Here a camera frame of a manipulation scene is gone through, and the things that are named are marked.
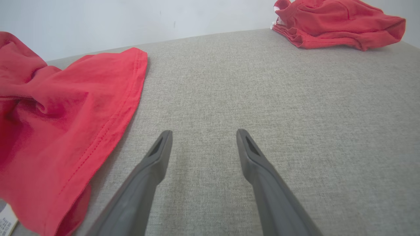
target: stitching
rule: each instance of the stitching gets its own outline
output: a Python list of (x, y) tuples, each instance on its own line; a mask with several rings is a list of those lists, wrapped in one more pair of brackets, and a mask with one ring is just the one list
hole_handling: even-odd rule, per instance
[[(132, 75), (132, 77), (133, 76), (135, 76), (136, 75), (136, 73), (137, 73), (137, 71), (138, 71), (138, 61), (139, 61), (139, 51), (137, 51), (136, 52), (136, 57), (135, 57), (135, 59), (134, 59), (134, 63), (135, 63), (135, 70), (133, 70), (133, 75)], [(135, 84), (135, 81), (133, 80), (133, 82), (132, 82), (132, 84), (131, 84), (131, 88), (130, 88), (130, 90), (126, 90), (126, 92), (127, 91), (129, 91), (128, 93), (127, 93), (127, 97), (129, 97), (129, 95), (131, 94), (131, 92), (133, 91), (133, 87), (134, 87), (134, 84)], [(124, 99), (124, 103), (122, 104), (122, 106), (120, 106), (121, 107), (121, 109), (119, 110), (119, 112), (118, 112), (118, 114), (117, 114), (117, 116), (122, 112), (122, 108), (124, 107), (124, 105), (125, 105), (125, 103), (127, 102), (127, 97)], [(94, 138), (94, 140), (92, 141), (92, 143), (91, 144), (89, 144), (89, 146), (86, 148), (86, 150), (84, 151), (84, 153), (81, 155), (81, 157), (79, 158), (79, 160), (81, 160), (82, 159), (82, 157), (84, 156), (84, 154), (86, 153), (86, 151), (92, 146), (92, 144), (97, 140), (97, 137), (99, 136), (99, 134), (101, 133), (101, 131), (103, 130), (103, 128), (107, 125), (107, 124), (109, 124), (109, 122), (111, 121), (111, 120), (115, 120), (116, 119), (116, 117), (115, 117), (115, 114), (116, 114), (116, 112), (115, 113), (113, 113), (113, 115), (111, 115), (111, 118), (109, 118), (108, 119), (108, 121), (101, 127), (101, 129), (98, 131), (98, 134), (96, 135), (96, 137)], [(54, 201), (54, 204), (52, 205), (52, 206), (54, 206), (55, 204), (56, 204), (56, 202), (58, 201), (58, 198), (59, 198), (59, 196), (61, 195), (61, 193), (63, 192), (63, 190), (67, 187), (67, 184), (70, 182), (70, 180), (73, 178), (73, 176), (76, 174), (76, 172), (83, 166), (83, 164), (87, 161), (87, 159), (89, 159), (89, 157), (95, 152), (95, 150), (96, 150), (96, 148), (99, 146), (99, 144), (101, 143), (101, 141), (103, 140), (103, 138), (105, 137), (105, 135), (108, 133), (108, 131), (110, 130), (110, 128), (108, 128), (106, 131), (105, 131), (105, 133), (101, 136), (101, 138), (100, 138), (100, 140), (98, 141), (98, 144), (96, 145), (96, 147), (93, 149), (93, 151), (84, 159), (84, 161), (79, 165), (79, 167), (74, 171), (74, 173), (70, 176), (70, 178), (67, 180), (67, 183), (64, 185), (64, 187), (61, 189), (61, 191), (59, 192), (59, 194), (58, 194), (58, 196), (57, 196), (57, 198), (55, 199), (55, 201)], [(46, 226), (47, 226), (47, 222), (48, 222), (48, 218), (49, 218), (49, 216), (50, 216), (50, 213), (51, 213), (51, 210), (52, 210), (52, 208), (53, 207), (51, 207), (49, 210), (48, 210), (48, 213), (47, 213), (47, 216), (46, 216), (46, 220), (45, 220), (45, 223), (44, 223), (44, 234), (45, 234), (45, 231), (46, 231)]]

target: white tag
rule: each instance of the white tag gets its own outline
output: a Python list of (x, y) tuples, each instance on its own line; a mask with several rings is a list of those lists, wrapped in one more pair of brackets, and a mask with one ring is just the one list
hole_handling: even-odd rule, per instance
[(0, 236), (10, 236), (18, 218), (9, 204), (0, 212)]

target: white wall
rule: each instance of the white wall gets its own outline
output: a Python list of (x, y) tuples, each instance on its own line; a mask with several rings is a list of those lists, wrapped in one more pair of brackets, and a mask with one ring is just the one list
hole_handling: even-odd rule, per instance
[[(275, 0), (0, 0), (0, 31), (44, 60), (149, 42), (268, 28)], [(366, 0), (407, 18), (420, 47), (420, 0)]]

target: folded red cloth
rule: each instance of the folded red cloth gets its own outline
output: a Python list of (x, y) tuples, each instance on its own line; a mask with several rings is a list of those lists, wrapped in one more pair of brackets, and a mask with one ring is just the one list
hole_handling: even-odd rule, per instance
[(272, 29), (296, 47), (348, 45), (366, 51), (399, 42), (405, 32), (405, 19), (359, 0), (278, 0), (274, 11), (283, 23)]
[(138, 107), (147, 53), (84, 56), (65, 70), (0, 32), (0, 198), (41, 235), (82, 222), (89, 180)]

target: gray fabric surface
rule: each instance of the gray fabric surface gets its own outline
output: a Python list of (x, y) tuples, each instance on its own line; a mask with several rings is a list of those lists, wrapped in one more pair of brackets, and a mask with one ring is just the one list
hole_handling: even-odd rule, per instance
[[(419, 49), (304, 50), (268, 29), (136, 47), (149, 55), (139, 108), (92, 179), (75, 235), (165, 129), (172, 153), (147, 235), (262, 235), (238, 128), (326, 236), (420, 235)], [(78, 58), (49, 64), (64, 69)]]

